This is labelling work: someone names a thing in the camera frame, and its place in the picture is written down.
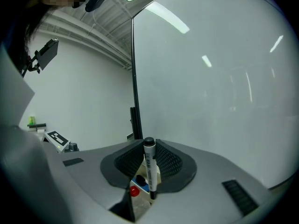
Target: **small bottle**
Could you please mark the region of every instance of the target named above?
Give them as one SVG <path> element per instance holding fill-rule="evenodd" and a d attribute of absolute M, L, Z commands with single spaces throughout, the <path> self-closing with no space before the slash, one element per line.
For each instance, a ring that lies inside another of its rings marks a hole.
<path fill-rule="evenodd" d="M 135 220 L 138 220 L 150 208 L 150 202 L 139 196 L 139 189 L 136 186 L 130 187 L 133 212 Z"/>

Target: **green object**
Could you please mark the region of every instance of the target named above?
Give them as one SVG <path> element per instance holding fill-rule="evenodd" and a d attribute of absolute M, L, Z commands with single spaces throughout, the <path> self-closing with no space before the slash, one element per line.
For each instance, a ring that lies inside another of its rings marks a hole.
<path fill-rule="evenodd" d="M 29 116 L 28 121 L 30 125 L 34 125 L 35 124 L 34 116 Z"/>

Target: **hair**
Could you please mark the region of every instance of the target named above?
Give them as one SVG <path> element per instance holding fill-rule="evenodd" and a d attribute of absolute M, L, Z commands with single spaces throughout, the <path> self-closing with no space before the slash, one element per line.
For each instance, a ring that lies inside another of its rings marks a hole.
<path fill-rule="evenodd" d="M 14 4 L 16 9 L 7 8 L 8 11 L 6 10 L 8 13 L 8 24 L 5 29 L 6 33 L 11 26 L 14 26 L 11 43 L 7 51 L 19 71 L 27 64 L 28 43 L 41 24 L 42 18 L 49 10 L 56 8 L 55 6 L 45 5 L 41 2 L 33 7 L 26 8 L 29 1 L 30 0 L 13 0 L 13 3 L 16 3 Z"/>

